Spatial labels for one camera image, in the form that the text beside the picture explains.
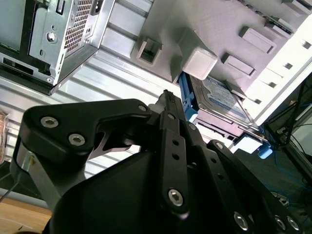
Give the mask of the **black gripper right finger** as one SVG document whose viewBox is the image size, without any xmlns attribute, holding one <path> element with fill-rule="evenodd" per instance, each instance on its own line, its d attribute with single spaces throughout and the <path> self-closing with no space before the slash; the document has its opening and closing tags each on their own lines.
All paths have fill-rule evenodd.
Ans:
<svg viewBox="0 0 312 234">
<path fill-rule="evenodd" d="M 181 100 L 170 106 L 186 140 L 187 159 L 198 169 L 196 201 L 211 234 L 302 234 L 300 222 L 223 143 L 205 143 L 187 122 Z"/>
</svg>

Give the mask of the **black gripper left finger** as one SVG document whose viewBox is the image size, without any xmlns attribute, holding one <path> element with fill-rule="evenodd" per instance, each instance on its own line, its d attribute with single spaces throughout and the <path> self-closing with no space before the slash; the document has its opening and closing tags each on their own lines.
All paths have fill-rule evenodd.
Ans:
<svg viewBox="0 0 312 234">
<path fill-rule="evenodd" d="M 22 118 L 15 164 L 54 211 L 71 188 L 135 154 L 186 154 L 171 94 L 150 106 L 120 99 L 32 107 Z"/>
</svg>

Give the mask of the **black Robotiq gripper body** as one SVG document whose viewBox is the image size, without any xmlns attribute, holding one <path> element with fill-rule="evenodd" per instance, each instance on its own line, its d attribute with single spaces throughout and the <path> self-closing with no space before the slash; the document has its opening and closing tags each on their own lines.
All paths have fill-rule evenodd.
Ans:
<svg viewBox="0 0 312 234">
<path fill-rule="evenodd" d="M 46 234 L 241 234 L 237 201 L 185 153 L 138 153 L 74 186 L 57 203 Z"/>
</svg>

